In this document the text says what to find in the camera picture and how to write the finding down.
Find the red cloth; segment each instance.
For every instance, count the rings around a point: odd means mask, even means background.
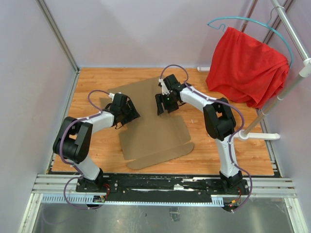
[[[284,86],[287,58],[266,44],[228,27],[217,44],[206,83],[234,102],[262,108]]]

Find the wooden floor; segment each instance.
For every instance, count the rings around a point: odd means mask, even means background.
[[[87,95],[93,89],[108,90],[110,88],[138,82],[148,78],[158,77],[160,68],[83,68],[73,96],[69,116],[84,117],[98,110],[87,101]],[[189,83],[199,91],[209,96],[220,98],[217,92],[209,92],[205,83],[206,73],[199,73],[196,69],[187,69],[190,75]],[[185,74],[178,68],[170,68],[165,75],[174,73],[179,81],[185,79]],[[93,93],[91,99],[99,105],[99,98],[107,98],[103,93]],[[249,125],[256,117],[255,109],[245,104],[236,104],[245,117],[245,125]],[[241,125],[241,118],[233,111],[237,126]],[[191,140],[194,142],[193,151],[178,159],[157,164],[141,170],[131,170],[126,166],[129,161],[124,160],[118,134],[126,130],[126,126],[115,130],[104,129],[92,136],[89,154],[95,164],[104,172],[139,172],[139,173],[179,173],[179,174],[219,174],[220,161],[217,147],[212,138],[207,135],[203,114],[189,104],[182,106],[172,113],[181,115],[189,129]],[[261,132],[258,125],[253,132]],[[241,142],[235,139],[235,151],[239,166],[248,170],[252,175],[273,175],[268,151],[263,140],[248,140]],[[72,171],[56,156],[53,171]]]

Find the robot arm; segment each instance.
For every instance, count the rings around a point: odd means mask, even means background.
[[[112,98],[112,103],[108,104],[101,114],[77,122],[72,126],[65,137],[62,148],[64,158],[73,163],[74,167],[84,175],[83,179],[99,187],[103,183],[103,171],[94,164],[88,154],[92,134],[116,126],[118,123],[124,125],[140,117],[127,95],[117,93],[109,96]],[[65,129],[76,120],[73,117],[64,119],[53,145],[54,153],[59,154],[60,141]],[[76,138],[73,139],[70,135],[76,135]]]
[[[237,185],[242,181],[242,173],[231,162],[229,155],[228,141],[229,137],[234,133],[234,127],[236,126],[236,121],[230,107],[210,101],[216,99],[203,93],[201,94],[206,96],[206,98],[195,94],[193,91],[197,90],[193,87],[190,90],[185,84],[178,82],[174,75],[170,75],[165,79],[159,79],[159,86],[162,87],[162,93],[155,96],[158,115],[164,112],[163,108],[168,113],[177,110],[179,108],[178,103],[189,103],[203,112],[207,133],[215,139],[218,148],[221,162],[220,177],[224,190],[230,191],[236,189]],[[219,101],[228,103],[225,98],[221,98]],[[232,150],[231,154],[233,161],[237,164],[235,151]]]

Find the blue hanger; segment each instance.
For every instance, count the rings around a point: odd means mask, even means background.
[[[289,43],[287,42],[287,40],[278,32],[276,31],[274,28],[268,26],[267,24],[265,23],[262,23],[260,21],[257,21],[257,20],[254,20],[252,18],[246,18],[246,17],[240,17],[240,16],[228,16],[228,17],[219,17],[219,18],[215,18],[213,19],[212,21],[208,22],[207,25],[212,27],[212,28],[215,28],[215,29],[220,29],[221,27],[223,27],[223,32],[225,32],[225,28],[226,28],[226,25],[224,23],[222,23],[221,25],[219,25],[219,27],[214,27],[211,25],[212,22],[215,22],[217,20],[221,20],[221,19],[242,19],[242,20],[246,20],[246,21],[251,21],[251,22],[254,22],[254,23],[257,23],[263,27],[266,27],[268,28],[269,30],[273,31],[275,34],[277,34],[281,39],[282,41],[285,43],[288,51],[290,52],[290,56],[291,56],[291,63],[290,63],[290,68],[292,67],[292,63],[293,63],[293,60],[294,60],[294,55],[293,55],[293,51],[289,45]]]

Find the white wall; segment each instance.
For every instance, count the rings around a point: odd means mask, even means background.
[[[0,1],[0,226],[17,232],[50,160],[73,69],[35,0]]]
[[[245,16],[250,2],[46,0],[81,67],[209,65],[223,32],[206,23],[215,17]],[[227,21],[238,28],[241,23]]]
[[[311,2],[296,1],[288,15],[302,41],[311,52]],[[294,44],[282,25],[279,32],[290,42],[294,51],[294,63],[288,80],[293,80],[303,67]],[[276,36],[270,46],[283,52],[288,57],[284,44]],[[285,100],[267,117],[272,132],[280,133],[281,139],[274,142],[283,175],[292,178],[304,217],[311,230],[311,80],[305,79]]]

